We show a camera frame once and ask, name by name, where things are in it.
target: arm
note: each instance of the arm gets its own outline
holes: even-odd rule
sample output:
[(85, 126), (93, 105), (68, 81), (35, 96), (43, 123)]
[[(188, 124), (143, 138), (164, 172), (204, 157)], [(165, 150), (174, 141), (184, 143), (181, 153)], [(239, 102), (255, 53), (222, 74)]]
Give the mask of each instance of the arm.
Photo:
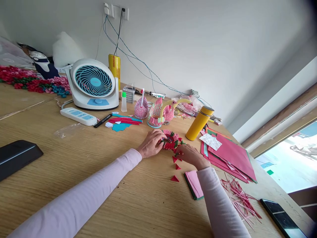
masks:
[(207, 167), (197, 172), (215, 237), (250, 237), (239, 214), (220, 184), (216, 171)]
[(204, 193), (207, 212), (215, 238), (251, 238), (238, 212), (220, 184), (216, 171), (196, 148), (181, 145), (179, 157), (197, 168), (197, 176)]
[(142, 144), (130, 149), (114, 162), (66, 191), (32, 215), (8, 238), (73, 238), (98, 210), (123, 177), (142, 158), (156, 155), (163, 147), (157, 145), (166, 138), (161, 130), (148, 133)]

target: yellow thermos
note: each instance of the yellow thermos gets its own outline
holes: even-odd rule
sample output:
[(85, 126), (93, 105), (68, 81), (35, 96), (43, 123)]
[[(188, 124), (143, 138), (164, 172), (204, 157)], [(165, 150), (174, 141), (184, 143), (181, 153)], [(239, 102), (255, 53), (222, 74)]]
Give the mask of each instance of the yellow thermos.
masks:
[(120, 57), (109, 54), (109, 69), (115, 78), (118, 78), (118, 88), (120, 90)]
[(214, 110), (211, 107), (203, 106), (186, 133), (186, 138), (189, 140), (195, 140), (213, 113)]

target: desk fan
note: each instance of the desk fan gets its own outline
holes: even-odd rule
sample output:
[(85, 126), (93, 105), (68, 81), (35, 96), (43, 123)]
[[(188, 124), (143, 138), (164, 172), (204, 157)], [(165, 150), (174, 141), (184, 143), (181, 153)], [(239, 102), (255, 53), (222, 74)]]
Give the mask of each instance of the desk fan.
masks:
[(119, 106), (118, 78), (95, 59), (80, 59), (65, 69), (74, 104), (89, 111), (112, 110)]

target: black marker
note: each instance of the black marker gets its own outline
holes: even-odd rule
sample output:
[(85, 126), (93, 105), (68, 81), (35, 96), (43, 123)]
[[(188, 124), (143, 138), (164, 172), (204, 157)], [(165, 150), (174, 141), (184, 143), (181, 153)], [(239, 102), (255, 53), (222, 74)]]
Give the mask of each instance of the black marker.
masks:
[(110, 117), (112, 117), (112, 114), (110, 113), (108, 116), (106, 116), (104, 119), (102, 119), (100, 122), (98, 122), (96, 125), (94, 125), (94, 128), (97, 128), (98, 126), (100, 126), (102, 123), (104, 123), (105, 121), (107, 121)]

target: wooden table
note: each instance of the wooden table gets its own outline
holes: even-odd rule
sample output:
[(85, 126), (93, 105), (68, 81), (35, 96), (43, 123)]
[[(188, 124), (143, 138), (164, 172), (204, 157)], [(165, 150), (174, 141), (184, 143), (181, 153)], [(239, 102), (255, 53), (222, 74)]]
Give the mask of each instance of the wooden table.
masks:
[[(36, 143), (44, 155), (0, 182), (0, 237), (6, 237), (41, 207), (107, 166), (128, 149), (136, 148), (151, 130), (146, 120), (140, 126), (132, 125), (121, 132), (104, 125), (97, 129), (84, 126), (84, 130), (77, 130), (72, 136), (66, 134), (61, 139), (54, 136), (54, 132), (75, 121), (60, 115), (60, 108), (52, 95), (11, 90), (9, 87), (0, 87), (0, 99), (2, 104), (12, 106), (1, 107), (0, 115), (29, 106), (21, 103), (26, 97), (32, 98), (31, 104), (44, 102), (0, 120), (0, 146), (24, 139)], [(128, 112), (121, 114), (133, 114), (133, 107), (128, 104)], [(108, 114), (90, 113), (99, 118)], [(174, 118), (162, 129), (179, 133), (186, 143), (200, 150), (198, 139), (188, 141), (185, 138), (193, 120)], [(209, 126), (237, 142), (224, 126), (212, 123)], [(76, 237), (211, 237), (205, 201), (193, 200), (183, 176), (184, 172), (195, 168), (184, 161), (177, 163), (181, 170), (175, 170), (172, 152), (165, 150), (142, 160), (123, 178)], [(257, 199), (278, 202), (308, 235), (313, 224), (309, 216), (255, 160), (252, 164), (259, 183), (240, 182), (245, 192)], [(173, 175), (179, 178), (180, 183), (170, 181)], [(225, 178), (224, 172), (218, 172), (218, 176)], [(262, 223), (252, 219), (254, 231), (246, 225), (251, 236), (283, 237), (260, 203), (251, 202), (263, 217)]]

